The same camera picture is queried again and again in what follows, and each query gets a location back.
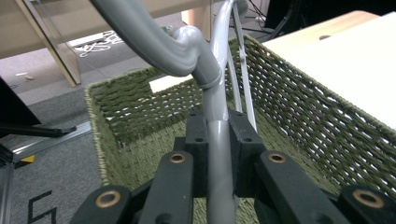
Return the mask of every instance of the metal pipe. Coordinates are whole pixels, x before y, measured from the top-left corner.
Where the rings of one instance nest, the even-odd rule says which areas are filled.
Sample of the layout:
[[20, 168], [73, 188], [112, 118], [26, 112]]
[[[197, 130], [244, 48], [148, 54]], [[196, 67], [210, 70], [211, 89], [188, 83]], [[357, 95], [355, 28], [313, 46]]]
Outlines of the metal pipe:
[[228, 62], [228, 24], [233, 4], [241, 15], [248, 11], [246, 1], [226, 1], [219, 10], [214, 24], [211, 50], [219, 63], [220, 83], [203, 90], [204, 114], [209, 135], [207, 223], [236, 223], [233, 195], [233, 172], [230, 149], [230, 128], [225, 95], [224, 71]]
[[233, 100], [235, 101], [235, 110], [242, 113], [241, 94], [239, 93], [238, 80], [236, 79], [235, 67], [233, 66], [233, 55], [228, 47], [228, 71], [233, 85]]
[[247, 104], [247, 118], [251, 126], [253, 126], [254, 130], [257, 132], [256, 119], [253, 110], [253, 101], [251, 99], [250, 84], [248, 80], [248, 66], [247, 66], [247, 56], [245, 53], [245, 43], [242, 33], [241, 22], [239, 20], [238, 10], [239, 9], [236, 6], [233, 6], [233, 20], [235, 23], [236, 37], [239, 43], [239, 58], [241, 60], [241, 71], [242, 71], [242, 80], [244, 85], [245, 102]]
[[204, 89], [219, 82], [219, 65], [202, 33], [182, 27], [176, 39], [167, 35], [137, 0], [92, 0], [125, 43], [154, 67], [176, 77], [192, 74]]

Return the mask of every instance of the black bracket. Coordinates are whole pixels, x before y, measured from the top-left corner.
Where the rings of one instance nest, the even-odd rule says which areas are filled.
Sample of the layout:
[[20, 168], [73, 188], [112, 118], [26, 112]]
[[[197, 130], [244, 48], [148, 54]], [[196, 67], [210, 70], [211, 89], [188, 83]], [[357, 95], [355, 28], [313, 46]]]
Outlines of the black bracket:
[[[266, 150], [245, 115], [230, 111], [229, 122], [234, 192], [255, 199], [260, 223], [396, 223], [396, 203], [387, 195], [362, 186], [345, 187], [339, 197], [331, 195], [290, 156]], [[206, 196], [207, 151], [205, 117], [192, 112], [186, 137], [175, 139], [174, 150], [162, 157], [152, 181], [130, 194], [120, 189], [125, 199], [108, 208], [98, 207], [97, 201], [115, 200], [116, 196], [100, 195], [117, 187], [97, 190], [71, 223], [192, 223], [192, 199]]]
[[38, 136], [38, 137], [51, 137], [51, 138], [62, 137], [68, 133], [75, 131], [76, 129], [77, 129], [76, 127], [69, 129], [50, 129], [50, 128], [32, 127], [27, 125], [0, 123], [0, 133], [12, 133], [12, 134]]

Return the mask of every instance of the white table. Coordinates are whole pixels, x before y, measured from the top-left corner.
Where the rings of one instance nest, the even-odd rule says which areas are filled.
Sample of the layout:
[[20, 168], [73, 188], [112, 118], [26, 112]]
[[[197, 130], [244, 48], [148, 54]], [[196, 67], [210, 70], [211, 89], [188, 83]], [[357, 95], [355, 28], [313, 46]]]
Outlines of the white table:
[[396, 130], [396, 13], [355, 11], [263, 44]]

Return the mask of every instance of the wicker basket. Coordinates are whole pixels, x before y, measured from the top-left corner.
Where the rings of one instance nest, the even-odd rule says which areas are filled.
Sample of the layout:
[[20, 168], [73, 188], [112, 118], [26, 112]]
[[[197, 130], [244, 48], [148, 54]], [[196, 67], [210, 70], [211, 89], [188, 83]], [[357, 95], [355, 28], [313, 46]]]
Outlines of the wicker basket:
[[[230, 43], [237, 55], [237, 42]], [[251, 37], [245, 37], [245, 45], [259, 135], [266, 147], [291, 155], [329, 192], [363, 184], [396, 200], [396, 132]], [[134, 189], [152, 178], [174, 138], [184, 135], [186, 114], [200, 108], [201, 92], [193, 80], [152, 93], [149, 81], [160, 74], [145, 68], [86, 90], [104, 185]], [[243, 199], [240, 205], [238, 223], [257, 222], [252, 200]], [[203, 199], [195, 200], [194, 223], [205, 223]]]

